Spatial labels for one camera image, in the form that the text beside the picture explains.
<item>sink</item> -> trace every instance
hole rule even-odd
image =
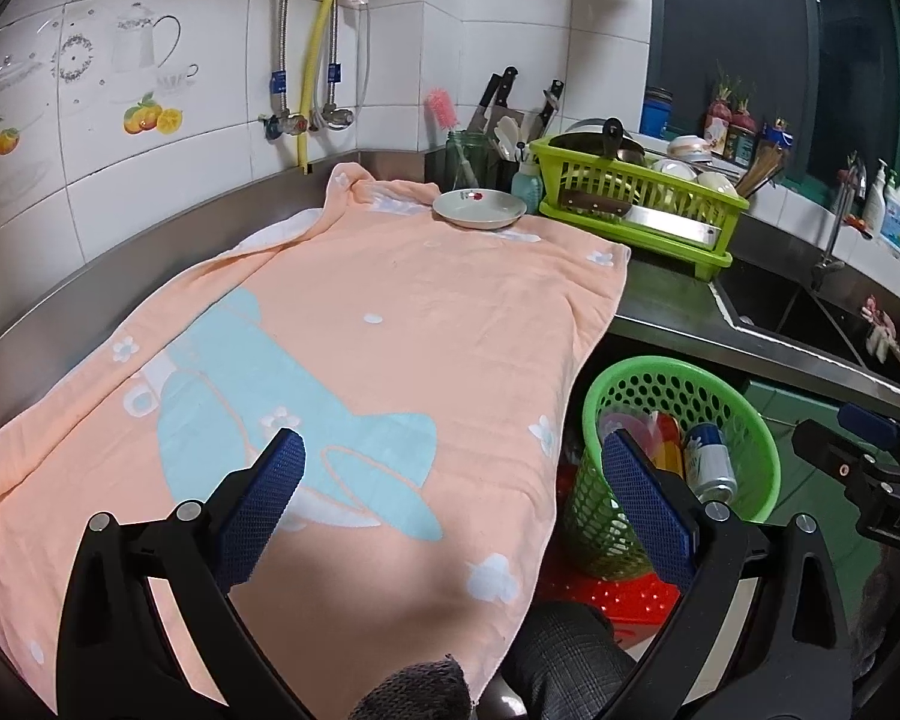
[[[738,326],[749,324],[771,337],[861,367],[900,386],[900,362],[890,354],[881,364],[866,354],[871,327],[859,314],[820,300],[783,276],[735,259],[717,280]]]

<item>countertop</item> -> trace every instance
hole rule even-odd
[[[631,259],[612,335],[718,362],[900,420],[900,387],[823,352],[736,327],[716,290],[687,274]]]

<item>small plate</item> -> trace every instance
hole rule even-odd
[[[527,204],[505,191],[457,189],[434,200],[434,211],[458,227],[499,230],[527,213]]]

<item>knife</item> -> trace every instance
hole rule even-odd
[[[480,98],[480,104],[477,106],[477,110],[473,112],[470,124],[466,126],[467,132],[483,132],[487,128],[487,108],[490,106],[493,96],[497,93],[497,89],[500,88],[501,80],[501,76],[498,76],[496,73],[490,76],[490,83],[487,84],[484,95]]]
[[[514,79],[517,76],[517,69],[510,66],[504,70],[504,76],[500,79],[500,86],[497,88],[497,98],[493,103],[495,107],[506,108],[506,101],[509,100],[509,93],[514,88]]]
[[[554,80],[554,82],[550,84],[549,90],[543,93],[547,103],[543,106],[543,110],[540,111],[538,117],[536,117],[533,126],[530,127],[530,140],[535,141],[537,138],[543,137],[543,134],[547,131],[547,127],[550,125],[550,119],[552,119],[554,113],[559,111],[560,96],[562,94],[563,81],[559,80]]]

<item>detergent bottle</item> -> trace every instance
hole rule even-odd
[[[888,180],[883,196],[887,210],[880,228],[880,238],[893,256],[900,257],[900,186],[895,187],[893,180]]]

